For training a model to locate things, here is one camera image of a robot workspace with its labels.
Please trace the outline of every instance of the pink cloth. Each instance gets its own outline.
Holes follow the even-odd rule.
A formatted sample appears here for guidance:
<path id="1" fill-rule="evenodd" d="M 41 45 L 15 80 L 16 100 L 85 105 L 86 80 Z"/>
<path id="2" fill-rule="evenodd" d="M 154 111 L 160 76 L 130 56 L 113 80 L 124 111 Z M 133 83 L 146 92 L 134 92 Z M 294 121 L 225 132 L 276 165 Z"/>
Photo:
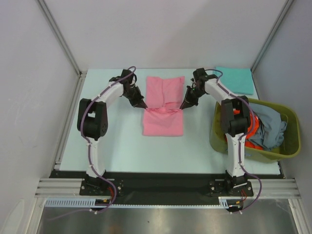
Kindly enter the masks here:
<path id="1" fill-rule="evenodd" d="M 143 135 L 182 136 L 184 77 L 161 79 L 147 77 L 146 104 L 143 116 Z"/>

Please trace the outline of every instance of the teal cloth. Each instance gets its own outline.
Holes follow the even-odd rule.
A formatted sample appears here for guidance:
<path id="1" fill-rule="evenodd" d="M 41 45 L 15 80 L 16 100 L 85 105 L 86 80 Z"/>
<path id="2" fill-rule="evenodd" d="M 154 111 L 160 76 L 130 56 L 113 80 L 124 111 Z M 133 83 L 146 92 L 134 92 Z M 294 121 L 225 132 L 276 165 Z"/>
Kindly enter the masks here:
<path id="1" fill-rule="evenodd" d="M 227 67 L 216 67 L 223 72 L 221 82 L 235 94 L 254 94 L 253 76 L 249 68 L 237 69 Z"/>

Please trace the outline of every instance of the blue-gray garment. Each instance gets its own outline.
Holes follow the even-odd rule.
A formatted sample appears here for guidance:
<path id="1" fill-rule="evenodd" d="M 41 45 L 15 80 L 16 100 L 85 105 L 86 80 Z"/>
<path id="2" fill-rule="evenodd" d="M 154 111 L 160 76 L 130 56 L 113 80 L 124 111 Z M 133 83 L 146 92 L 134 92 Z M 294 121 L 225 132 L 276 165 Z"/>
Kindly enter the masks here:
<path id="1" fill-rule="evenodd" d="M 286 122 L 281 121 L 280 113 L 259 104 L 250 103 L 250 106 L 259 117 L 260 125 L 257 132 L 248 140 L 267 151 L 279 147 L 284 141 L 284 131 L 287 126 Z"/>

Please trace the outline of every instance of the laundry basket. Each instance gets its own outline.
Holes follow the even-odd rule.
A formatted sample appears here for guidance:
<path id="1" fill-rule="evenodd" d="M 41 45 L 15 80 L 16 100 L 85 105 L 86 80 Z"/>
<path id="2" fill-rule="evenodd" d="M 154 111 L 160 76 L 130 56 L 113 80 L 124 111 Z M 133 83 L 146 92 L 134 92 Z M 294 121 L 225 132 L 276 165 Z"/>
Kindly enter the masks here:
<path id="1" fill-rule="evenodd" d="M 299 121 L 296 113 L 290 108 L 271 102 L 248 99 L 250 103 L 260 104 L 271 107 L 281 114 L 282 121 L 287 122 L 287 128 L 284 132 L 284 142 L 272 151 L 258 150 L 245 147 L 245 157 L 248 159 L 272 163 L 284 158 L 295 157 L 301 149 Z M 221 106 L 216 103 L 214 110 L 213 127 L 210 132 L 210 144 L 212 148 L 221 153 L 227 153 L 228 145 L 225 135 L 221 130 Z"/>

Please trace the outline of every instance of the wall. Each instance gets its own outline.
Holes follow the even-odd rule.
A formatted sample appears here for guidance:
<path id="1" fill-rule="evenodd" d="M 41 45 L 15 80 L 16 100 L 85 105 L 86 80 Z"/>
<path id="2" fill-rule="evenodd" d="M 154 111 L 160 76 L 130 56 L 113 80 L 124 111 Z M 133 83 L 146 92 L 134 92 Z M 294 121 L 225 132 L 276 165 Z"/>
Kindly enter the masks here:
<path id="1" fill-rule="evenodd" d="M 300 121 L 302 150 L 282 161 L 295 177 L 312 217 L 312 1 L 296 1 L 255 71 L 260 98 L 293 108 Z"/>
<path id="2" fill-rule="evenodd" d="M 3 0 L 0 9 L 1 230 L 20 199 L 25 225 L 38 180 L 52 166 L 77 76 L 34 0 Z"/>
<path id="3" fill-rule="evenodd" d="M 46 0 L 82 70 L 251 67 L 285 0 Z"/>

